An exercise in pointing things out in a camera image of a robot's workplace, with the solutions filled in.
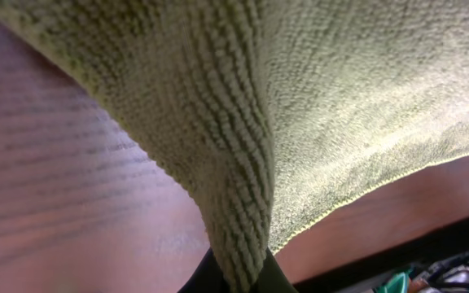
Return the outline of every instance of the brown wooden tabletop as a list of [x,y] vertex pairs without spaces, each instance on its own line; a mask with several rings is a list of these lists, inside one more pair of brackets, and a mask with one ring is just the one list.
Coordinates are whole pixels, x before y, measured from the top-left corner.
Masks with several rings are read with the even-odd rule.
[[[299,282],[469,217],[469,157],[338,209],[276,258]],[[0,25],[0,292],[175,292],[208,250],[186,192]]]

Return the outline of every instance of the black cable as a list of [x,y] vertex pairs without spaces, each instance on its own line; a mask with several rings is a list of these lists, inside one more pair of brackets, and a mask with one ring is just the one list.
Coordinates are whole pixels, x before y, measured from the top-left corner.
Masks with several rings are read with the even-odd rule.
[[445,288],[457,288],[457,289],[468,289],[469,290],[469,283],[460,283],[460,282],[439,282],[439,283],[431,283],[429,282],[428,285],[430,287],[436,289],[445,289]]

